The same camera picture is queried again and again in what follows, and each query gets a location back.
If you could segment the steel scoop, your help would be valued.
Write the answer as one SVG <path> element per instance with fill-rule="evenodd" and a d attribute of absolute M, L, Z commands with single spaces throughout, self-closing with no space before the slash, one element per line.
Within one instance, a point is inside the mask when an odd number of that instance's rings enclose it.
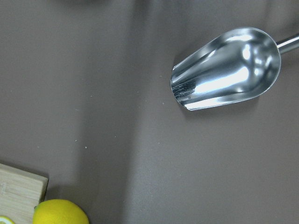
<path fill-rule="evenodd" d="M 298 35 L 277 42 L 257 28 L 230 30 L 173 67 L 171 90 L 189 111 L 256 98 L 277 80 L 281 56 L 298 46 Z"/>

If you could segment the yellow lemon near scoop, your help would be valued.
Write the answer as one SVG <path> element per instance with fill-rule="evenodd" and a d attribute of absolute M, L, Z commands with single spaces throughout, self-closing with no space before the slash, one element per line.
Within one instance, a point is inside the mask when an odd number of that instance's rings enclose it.
<path fill-rule="evenodd" d="M 89 224 L 89 219 L 75 203 L 64 199 L 52 199 L 35 207 L 32 223 Z"/>

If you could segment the bamboo cutting board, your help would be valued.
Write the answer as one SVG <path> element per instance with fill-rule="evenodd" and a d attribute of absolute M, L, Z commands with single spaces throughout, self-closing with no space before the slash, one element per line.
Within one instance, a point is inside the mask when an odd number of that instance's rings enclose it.
<path fill-rule="evenodd" d="M 44 200 L 48 178 L 0 165 L 0 215 L 16 224 L 31 224 L 35 207 Z"/>

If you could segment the lemon slice outer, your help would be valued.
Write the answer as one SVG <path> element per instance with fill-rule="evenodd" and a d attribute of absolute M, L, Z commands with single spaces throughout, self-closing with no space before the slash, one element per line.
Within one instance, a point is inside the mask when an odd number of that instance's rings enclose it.
<path fill-rule="evenodd" d="M 0 216 L 0 224 L 14 224 L 14 221 L 6 216 Z"/>

